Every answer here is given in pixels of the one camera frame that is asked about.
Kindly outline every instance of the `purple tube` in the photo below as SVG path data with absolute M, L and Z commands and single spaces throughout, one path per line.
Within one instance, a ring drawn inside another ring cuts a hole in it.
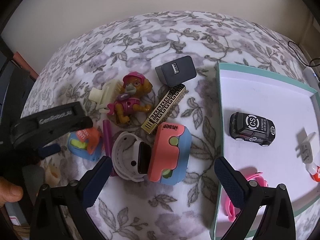
M 111 132 L 111 124 L 108 119 L 102 121 L 102 128 L 103 128 L 103 142 L 104 142 L 104 149 L 106 152 L 106 156 L 111 158 L 112 152 L 112 132 Z M 115 170 L 112 168 L 112 172 L 110 176 L 118 176 Z

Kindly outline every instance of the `black toy car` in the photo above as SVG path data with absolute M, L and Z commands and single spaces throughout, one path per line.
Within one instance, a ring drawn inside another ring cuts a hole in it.
M 276 137 L 276 128 L 264 117 L 236 112 L 230 117 L 230 136 L 237 141 L 269 146 Z

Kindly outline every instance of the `blue gripper pad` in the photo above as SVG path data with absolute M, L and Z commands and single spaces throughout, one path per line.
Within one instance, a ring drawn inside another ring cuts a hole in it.
M 239 171 L 235 171 L 224 157 L 214 161 L 214 172 L 232 204 L 242 210 L 249 194 L 245 177 Z
M 111 171 L 111 158 L 103 156 L 92 170 L 83 175 L 79 183 L 78 193 L 84 208 L 93 206 Z

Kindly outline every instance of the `metal screw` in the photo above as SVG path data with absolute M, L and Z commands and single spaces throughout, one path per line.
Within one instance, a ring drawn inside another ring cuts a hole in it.
M 258 183 L 255 180 L 250 180 L 249 184 L 251 187 L 256 187 L 258 185 Z
M 79 183 L 79 181 L 77 181 L 76 179 L 74 179 L 74 180 L 70 181 L 69 185 L 70 185 L 71 187 L 74 187 L 74 186 L 77 186 L 78 183 Z
M 280 185 L 279 185 L 279 187 L 280 187 L 280 189 L 283 189 L 283 190 L 285 190 L 285 189 L 286 189 L 285 184 L 280 184 Z
M 40 187 L 41 190 L 46 190 L 47 188 L 48 188 L 48 184 L 43 184 Z

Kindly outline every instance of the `dog figurine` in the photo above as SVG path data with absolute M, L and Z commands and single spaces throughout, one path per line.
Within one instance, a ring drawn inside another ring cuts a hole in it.
M 139 72 L 131 72 L 124 76 L 120 94 L 113 104 L 108 104 L 110 112 L 115 114 L 120 123 L 129 123 L 129 116 L 134 112 L 149 112 L 151 105 L 140 105 L 140 98 L 152 90 L 152 84 Z

